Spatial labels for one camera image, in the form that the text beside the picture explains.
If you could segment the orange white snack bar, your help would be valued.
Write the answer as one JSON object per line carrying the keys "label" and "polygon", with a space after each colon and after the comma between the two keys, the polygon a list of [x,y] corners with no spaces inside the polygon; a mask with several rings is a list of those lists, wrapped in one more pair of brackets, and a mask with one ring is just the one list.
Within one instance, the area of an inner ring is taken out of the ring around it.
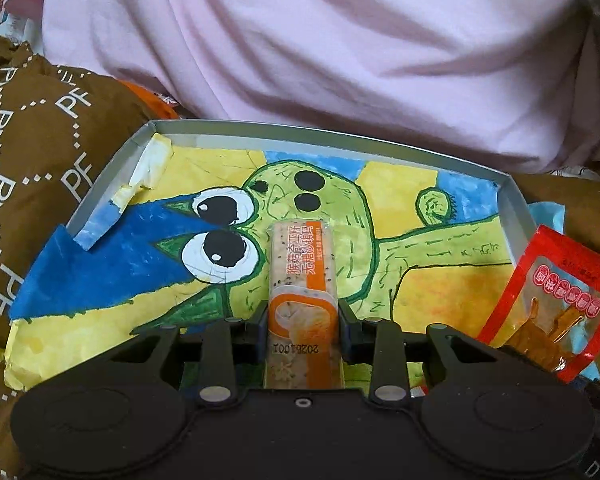
{"label": "orange white snack bar", "polygon": [[281,221],[271,228],[265,385],[343,386],[335,255],[323,221]]}

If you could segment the brown patterned PF quilt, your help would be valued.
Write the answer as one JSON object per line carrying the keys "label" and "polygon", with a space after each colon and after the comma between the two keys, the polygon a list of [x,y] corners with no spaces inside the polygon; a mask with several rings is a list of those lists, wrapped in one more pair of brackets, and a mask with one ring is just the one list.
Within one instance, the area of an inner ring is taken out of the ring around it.
{"label": "brown patterned PF quilt", "polygon": [[17,395],[3,378],[18,289],[111,156],[146,122],[175,115],[136,84],[54,65],[0,36],[0,479],[21,469],[8,426]]}

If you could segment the red snack packet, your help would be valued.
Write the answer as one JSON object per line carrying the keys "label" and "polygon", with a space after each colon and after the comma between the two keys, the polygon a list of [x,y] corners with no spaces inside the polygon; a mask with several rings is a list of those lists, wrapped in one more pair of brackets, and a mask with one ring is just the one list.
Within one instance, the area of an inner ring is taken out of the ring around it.
{"label": "red snack packet", "polygon": [[539,226],[477,339],[571,382],[600,354],[600,254]]}

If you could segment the pink draped sheet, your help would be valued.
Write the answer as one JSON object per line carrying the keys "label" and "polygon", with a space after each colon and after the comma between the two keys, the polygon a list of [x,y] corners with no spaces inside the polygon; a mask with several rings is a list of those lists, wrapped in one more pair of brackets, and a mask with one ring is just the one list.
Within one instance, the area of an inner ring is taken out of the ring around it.
{"label": "pink draped sheet", "polygon": [[56,64],[195,116],[513,172],[600,162],[600,0],[6,0]]}

